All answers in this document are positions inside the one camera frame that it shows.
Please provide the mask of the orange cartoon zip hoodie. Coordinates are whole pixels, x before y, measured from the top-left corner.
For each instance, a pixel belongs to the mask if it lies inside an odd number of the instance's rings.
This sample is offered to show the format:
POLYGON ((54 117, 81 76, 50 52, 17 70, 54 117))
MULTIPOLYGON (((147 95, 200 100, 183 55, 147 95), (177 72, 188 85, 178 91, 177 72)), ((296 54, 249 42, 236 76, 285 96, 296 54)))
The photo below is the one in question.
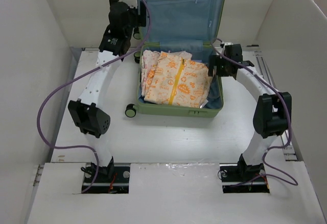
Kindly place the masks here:
POLYGON ((154 52, 157 63, 145 81, 144 101, 169 106, 200 108, 205 102, 213 78, 208 67, 191 59, 187 52, 179 54, 154 52))

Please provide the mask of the green suitcase blue lining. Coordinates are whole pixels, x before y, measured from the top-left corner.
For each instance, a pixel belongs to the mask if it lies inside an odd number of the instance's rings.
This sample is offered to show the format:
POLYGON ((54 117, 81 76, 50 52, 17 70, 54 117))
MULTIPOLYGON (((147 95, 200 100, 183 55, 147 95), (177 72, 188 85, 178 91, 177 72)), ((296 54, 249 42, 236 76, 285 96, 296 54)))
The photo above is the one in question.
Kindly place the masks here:
POLYGON ((208 96, 200 108, 157 105, 141 96, 142 55, 145 50, 176 53, 186 51, 192 60, 208 65, 210 55, 216 55, 215 41, 225 0, 145 0, 150 10, 147 25, 141 28, 141 49, 137 102, 126 107, 125 114, 207 117, 213 118, 223 108, 223 89, 219 76, 212 77, 208 96))

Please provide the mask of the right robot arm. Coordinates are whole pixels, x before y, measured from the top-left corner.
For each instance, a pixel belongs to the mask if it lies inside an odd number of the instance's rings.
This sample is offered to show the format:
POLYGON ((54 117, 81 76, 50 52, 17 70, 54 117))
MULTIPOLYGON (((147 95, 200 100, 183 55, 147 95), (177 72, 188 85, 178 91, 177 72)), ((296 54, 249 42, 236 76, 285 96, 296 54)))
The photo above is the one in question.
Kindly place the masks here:
POLYGON ((256 101, 252 120, 254 134, 233 170, 235 187, 239 187, 268 176, 263 173, 267 166, 266 156, 276 148, 273 145, 276 138, 286 130, 291 130, 292 96, 268 84, 254 64, 243 59, 240 44, 221 42, 220 46, 222 51, 209 58, 208 75, 233 77, 256 101))

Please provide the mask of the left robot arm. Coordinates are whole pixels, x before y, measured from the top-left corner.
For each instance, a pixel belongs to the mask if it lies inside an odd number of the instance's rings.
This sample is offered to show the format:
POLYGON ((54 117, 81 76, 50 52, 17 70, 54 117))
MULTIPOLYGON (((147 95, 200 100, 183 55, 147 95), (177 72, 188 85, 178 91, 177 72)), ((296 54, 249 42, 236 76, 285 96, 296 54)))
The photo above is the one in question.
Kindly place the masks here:
POLYGON ((114 176, 114 160, 105 140, 110 116, 104 111, 109 84, 115 71, 130 48, 135 28, 146 26, 147 9, 143 2, 129 5, 127 0, 109 0, 107 26, 96 61, 98 71, 90 75, 88 83, 76 101, 68 103, 68 110, 76 127, 83 133, 98 155, 99 161, 81 170, 95 182, 109 182, 114 176))

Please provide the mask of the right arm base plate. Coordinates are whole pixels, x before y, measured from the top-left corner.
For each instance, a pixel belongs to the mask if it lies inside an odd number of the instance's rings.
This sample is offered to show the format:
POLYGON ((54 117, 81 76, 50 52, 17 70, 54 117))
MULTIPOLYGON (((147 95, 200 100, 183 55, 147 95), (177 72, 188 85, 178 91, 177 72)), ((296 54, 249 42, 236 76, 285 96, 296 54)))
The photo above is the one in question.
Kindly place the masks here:
POLYGON ((218 177, 223 193, 270 193, 263 164, 241 169, 237 164, 220 164, 218 177))

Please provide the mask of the aluminium rail right side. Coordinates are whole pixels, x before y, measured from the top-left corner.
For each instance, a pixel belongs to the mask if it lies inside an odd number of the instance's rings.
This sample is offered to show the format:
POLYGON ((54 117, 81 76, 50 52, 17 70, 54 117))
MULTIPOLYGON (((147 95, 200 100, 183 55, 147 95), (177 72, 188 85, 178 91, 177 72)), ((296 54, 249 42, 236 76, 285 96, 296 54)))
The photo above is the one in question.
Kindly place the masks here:
POLYGON ((255 131, 264 139, 281 136, 287 132, 287 142, 282 146, 272 146, 273 149, 286 149, 292 145, 292 96, 288 92, 280 92, 271 86, 261 75, 254 74, 254 78, 266 89, 258 97, 257 107, 253 117, 255 131))

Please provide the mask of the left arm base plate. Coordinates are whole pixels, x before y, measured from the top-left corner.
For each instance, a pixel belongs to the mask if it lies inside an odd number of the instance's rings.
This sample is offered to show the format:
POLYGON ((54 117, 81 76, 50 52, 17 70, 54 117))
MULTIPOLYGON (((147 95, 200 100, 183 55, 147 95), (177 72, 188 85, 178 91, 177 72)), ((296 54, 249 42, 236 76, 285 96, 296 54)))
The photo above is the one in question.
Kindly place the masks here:
POLYGON ((84 173, 81 191, 84 194, 128 194, 129 179, 130 164, 117 164, 114 166, 114 173, 111 178, 104 179, 99 174, 87 191, 85 189, 90 186, 92 177, 84 173))

